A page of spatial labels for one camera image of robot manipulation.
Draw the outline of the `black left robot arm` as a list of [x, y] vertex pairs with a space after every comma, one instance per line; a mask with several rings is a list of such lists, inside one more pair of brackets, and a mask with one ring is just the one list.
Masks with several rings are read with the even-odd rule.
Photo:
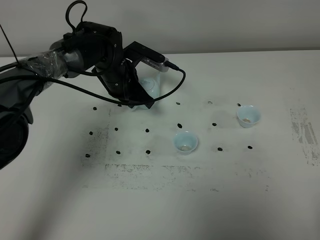
[[123, 47], [114, 27], [82, 21], [72, 32], [38, 55], [0, 69], [0, 165], [11, 163], [24, 149], [33, 123], [31, 102], [60, 78], [83, 75], [99, 79], [117, 104], [150, 108], [152, 98], [141, 86], [136, 66], [145, 63], [161, 72], [168, 60], [160, 53], [132, 42]]

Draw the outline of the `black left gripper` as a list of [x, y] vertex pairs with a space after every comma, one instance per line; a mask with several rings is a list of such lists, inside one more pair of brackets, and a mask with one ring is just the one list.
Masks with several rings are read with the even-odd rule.
[[110, 96], [116, 99], [125, 99], [130, 108], [137, 107], [138, 103], [150, 109], [154, 102], [153, 98], [145, 91], [139, 83], [136, 66], [146, 57], [157, 63], [165, 61], [165, 57], [141, 43], [134, 41], [124, 49], [123, 59], [106, 70], [99, 80], [107, 89]]

